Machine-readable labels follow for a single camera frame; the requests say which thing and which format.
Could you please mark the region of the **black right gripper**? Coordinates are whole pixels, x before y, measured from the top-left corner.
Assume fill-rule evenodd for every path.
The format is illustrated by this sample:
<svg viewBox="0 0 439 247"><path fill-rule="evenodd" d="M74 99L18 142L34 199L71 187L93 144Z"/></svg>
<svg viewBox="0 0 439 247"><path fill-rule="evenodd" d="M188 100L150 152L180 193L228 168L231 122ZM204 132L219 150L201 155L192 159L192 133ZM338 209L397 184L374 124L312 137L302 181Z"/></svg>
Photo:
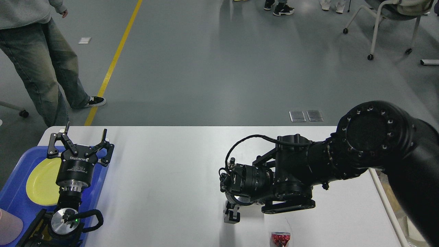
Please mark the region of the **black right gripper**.
<svg viewBox="0 0 439 247"><path fill-rule="evenodd" d="M224 206L224 223L237 224L240 222L240 213L238 210L241 206L261 205L261 201L251 201L249 197L235 196L225 192L227 201Z"/></svg>

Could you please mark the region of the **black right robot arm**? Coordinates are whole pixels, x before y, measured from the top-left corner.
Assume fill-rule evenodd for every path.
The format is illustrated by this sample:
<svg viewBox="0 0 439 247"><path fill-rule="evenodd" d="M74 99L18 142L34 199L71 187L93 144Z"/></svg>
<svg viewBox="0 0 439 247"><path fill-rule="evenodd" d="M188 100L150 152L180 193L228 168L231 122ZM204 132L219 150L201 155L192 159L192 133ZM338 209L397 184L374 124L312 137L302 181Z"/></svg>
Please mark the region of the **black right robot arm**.
<svg viewBox="0 0 439 247"><path fill-rule="evenodd" d="M321 142L300 134L262 138L275 144L251 165L237 164L227 153L221 192L224 222L240 222L241 206L262 204L262 213L312 209L313 186L329 188L335 180L357 178L368 168L381 170L420 234L438 246L438 131L386 101L355 106L336 131Z"/></svg>

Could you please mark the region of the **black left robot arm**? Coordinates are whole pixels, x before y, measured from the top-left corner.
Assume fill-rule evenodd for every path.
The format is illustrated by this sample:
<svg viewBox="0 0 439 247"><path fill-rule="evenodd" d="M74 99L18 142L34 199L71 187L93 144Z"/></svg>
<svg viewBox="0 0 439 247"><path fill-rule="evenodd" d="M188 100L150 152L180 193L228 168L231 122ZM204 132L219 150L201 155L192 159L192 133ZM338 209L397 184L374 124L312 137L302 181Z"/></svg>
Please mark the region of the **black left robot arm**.
<svg viewBox="0 0 439 247"><path fill-rule="evenodd" d="M96 164L110 164L114 144L107 140L107 129L101 141L94 146L74 144L68 137L70 123L64 131L52 133L47 158L61 159L56 177L59 197L56 208L42 209L24 235L18 247L79 247L81 235L99 229L104 218L98 209L80 211L83 191L92 185Z"/></svg>

